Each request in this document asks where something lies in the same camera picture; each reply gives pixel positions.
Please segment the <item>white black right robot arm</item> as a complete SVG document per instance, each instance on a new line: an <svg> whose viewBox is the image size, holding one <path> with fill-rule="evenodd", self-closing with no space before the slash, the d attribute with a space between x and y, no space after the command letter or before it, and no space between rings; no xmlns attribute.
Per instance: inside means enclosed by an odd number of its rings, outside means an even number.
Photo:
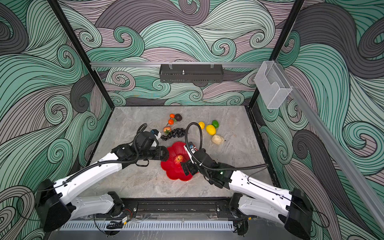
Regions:
<svg viewBox="0 0 384 240"><path fill-rule="evenodd" d="M268 185L212 159L203 163L191 159L181 166L187 176L201 173L211 185L241 194L235 201L235 208L241 214L280 223L300 239L311 238L314 209L302 190L294 188L289 191Z"/></svg>

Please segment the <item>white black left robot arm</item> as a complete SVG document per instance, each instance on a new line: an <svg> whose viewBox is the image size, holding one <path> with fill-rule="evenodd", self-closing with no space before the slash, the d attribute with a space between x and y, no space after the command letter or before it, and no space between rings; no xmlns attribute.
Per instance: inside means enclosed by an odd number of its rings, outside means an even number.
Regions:
<svg viewBox="0 0 384 240"><path fill-rule="evenodd" d="M140 150L133 145L122 144L81 171L55 182L49 179L41 182L35 198L41 227L45 232L52 232L70 220L88 215L120 217L125 206L117 193L108 192L87 198L79 195L107 176L136 165L138 161L165 162L168 158L169 151L164 146L149 146Z"/></svg>

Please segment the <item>red apple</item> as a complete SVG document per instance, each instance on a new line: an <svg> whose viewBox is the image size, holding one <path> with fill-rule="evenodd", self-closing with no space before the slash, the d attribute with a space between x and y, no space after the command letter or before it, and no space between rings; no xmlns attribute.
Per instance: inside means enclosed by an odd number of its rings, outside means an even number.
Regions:
<svg viewBox="0 0 384 240"><path fill-rule="evenodd" d="M181 163L184 163L185 162L185 159L184 159L184 156L183 155L178 155L174 158L174 163L176 165L178 164L181 164Z"/></svg>

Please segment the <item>large yellow lemon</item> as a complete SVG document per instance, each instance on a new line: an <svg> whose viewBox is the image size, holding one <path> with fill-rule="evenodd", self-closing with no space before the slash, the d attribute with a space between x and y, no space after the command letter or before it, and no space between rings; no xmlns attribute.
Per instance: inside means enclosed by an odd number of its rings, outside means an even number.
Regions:
<svg viewBox="0 0 384 240"><path fill-rule="evenodd" d="M207 125L206 126L206 132L211 135L211 136L214 136L216 133L217 133L217 130L215 128L215 126L213 125Z"/></svg>

